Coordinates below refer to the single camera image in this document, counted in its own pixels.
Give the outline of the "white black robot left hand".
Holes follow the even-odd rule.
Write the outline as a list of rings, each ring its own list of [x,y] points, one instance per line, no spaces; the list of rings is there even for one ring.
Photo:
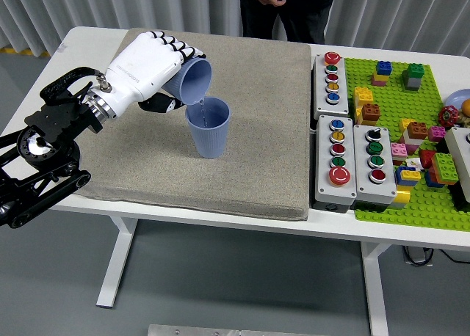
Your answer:
[[[201,101],[212,82],[212,66],[199,49],[162,31],[143,32],[110,63],[92,96],[112,119],[133,103],[156,102],[158,112]]]

